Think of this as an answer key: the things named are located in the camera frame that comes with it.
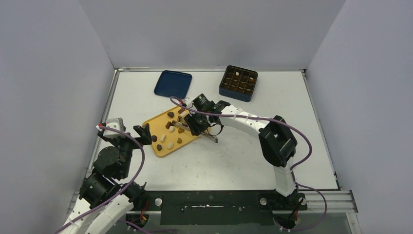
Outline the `yellow plastic tray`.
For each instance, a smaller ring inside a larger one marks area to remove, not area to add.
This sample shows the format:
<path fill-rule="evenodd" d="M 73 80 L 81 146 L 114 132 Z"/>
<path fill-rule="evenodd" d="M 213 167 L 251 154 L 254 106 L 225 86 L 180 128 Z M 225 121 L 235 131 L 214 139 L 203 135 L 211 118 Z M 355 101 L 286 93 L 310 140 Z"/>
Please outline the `yellow plastic tray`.
<path fill-rule="evenodd" d="M 173 107 L 161 114 L 156 115 L 155 117 L 152 117 L 145 121 L 143 124 L 148 123 L 150 125 L 150 133 L 151 135 L 156 135 L 158 137 L 156 142 L 152 142 L 152 149 L 154 151 L 154 154 L 157 157 L 165 157 L 180 148 L 188 145 L 189 143 L 193 142 L 196 140 L 198 137 L 193 136 L 190 131 L 184 131 L 183 133 L 179 134 L 178 130 L 180 129 L 179 127 L 175 127 L 175 131 L 173 133 L 170 133 L 169 130 L 166 128 L 167 122 L 172 122 L 173 120 L 180 121 L 185 124 L 184 122 L 184 117 L 188 115 L 188 111 L 185 110 L 184 113 L 178 113 L 178 110 L 181 109 L 181 107 Z M 170 118 L 167 113 L 168 112 L 174 112 L 174 118 Z M 166 135 L 166 140 L 165 142 L 160 141 L 161 135 Z M 182 143 L 177 143 L 177 139 L 181 138 Z M 167 149 L 167 145 L 169 143 L 174 143 L 174 148 L 171 150 Z M 162 150 L 158 151 L 156 146 L 160 144 L 162 145 Z"/>

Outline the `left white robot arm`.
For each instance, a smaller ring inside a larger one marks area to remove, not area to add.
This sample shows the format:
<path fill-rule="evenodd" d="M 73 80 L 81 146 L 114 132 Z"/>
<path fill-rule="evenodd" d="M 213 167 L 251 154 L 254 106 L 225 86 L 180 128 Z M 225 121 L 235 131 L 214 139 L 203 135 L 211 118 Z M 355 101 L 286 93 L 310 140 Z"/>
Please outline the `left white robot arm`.
<path fill-rule="evenodd" d="M 58 234 L 104 234 L 128 211 L 149 206 L 145 185 L 135 182 L 145 162 L 143 146 L 152 144 L 149 124 L 133 127 L 138 137 L 127 133 L 120 122 L 100 123 L 97 129 L 98 137 L 110 146 L 99 152 L 92 173 L 84 179 L 69 217 L 56 231 Z M 121 185 L 118 181 L 128 177 L 136 149 L 142 153 L 141 164 L 132 179 Z"/>

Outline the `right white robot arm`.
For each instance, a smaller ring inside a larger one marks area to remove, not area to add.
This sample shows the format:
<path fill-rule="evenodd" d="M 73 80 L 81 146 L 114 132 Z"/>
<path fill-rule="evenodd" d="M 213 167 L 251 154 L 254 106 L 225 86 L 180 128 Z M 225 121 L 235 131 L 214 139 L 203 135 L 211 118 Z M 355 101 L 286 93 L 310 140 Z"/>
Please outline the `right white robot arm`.
<path fill-rule="evenodd" d="M 186 98 L 184 103 L 191 108 L 184 120 L 193 135 L 197 136 L 207 127 L 218 124 L 256 137 L 260 142 L 263 157 L 274 168 L 276 204 L 283 209 L 294 204 L 293 193 L 297 186 L 290 168 L 296 153 L 297 140 L 284 125 L 285 120 L 281 116 L 275 116 L 270 121 L 261 120 L 259 116 L 245 112 L 226 101 L 210 101 L 204 94 L 193 100 Z"/>

